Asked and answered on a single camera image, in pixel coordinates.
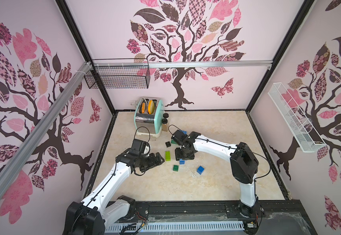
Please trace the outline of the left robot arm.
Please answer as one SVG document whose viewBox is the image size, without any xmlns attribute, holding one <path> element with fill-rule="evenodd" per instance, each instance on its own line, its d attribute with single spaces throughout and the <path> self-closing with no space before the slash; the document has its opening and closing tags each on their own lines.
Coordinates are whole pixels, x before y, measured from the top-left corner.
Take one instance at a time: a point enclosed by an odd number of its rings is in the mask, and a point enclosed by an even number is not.
<svg viewBox="0 0 341 235">
<path fill-rule="evenodd" d="M 64 235 L 103 235 L 106 228 L 122 218 L 132 218 L 135 200 L 120 196 L 108 203 L 121 184 L 139 168 L 142 173 L 162 165 L 165 159 L 159 152 L 147 156 L 130 154 L 129 150 L 116 157 L 116 163 L 106 178 L 80 203 L 72 202 L 67 208 Z"/>
</svg>

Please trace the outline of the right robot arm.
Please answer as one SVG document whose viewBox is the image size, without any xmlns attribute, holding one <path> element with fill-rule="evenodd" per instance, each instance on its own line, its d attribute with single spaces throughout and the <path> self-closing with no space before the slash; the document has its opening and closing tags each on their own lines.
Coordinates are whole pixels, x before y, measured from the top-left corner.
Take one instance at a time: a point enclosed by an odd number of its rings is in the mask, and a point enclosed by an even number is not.
<svg viewBox="0 0 341 235">
<path fill-rule="evenodd" d="M 179 145 L 176 156 L 182 160 L 193 160 L 195 154 L 204 152 L 230 163 L 232 175 L 240 184 L 240 215 L 249 218 L 255 216 L 258 201 L 255 179 L 259 162 L 246 143 L 227 144 L 210 139 L 198 132 L 189 135 L 177 130 L 171 139 Z"/>
</svg>

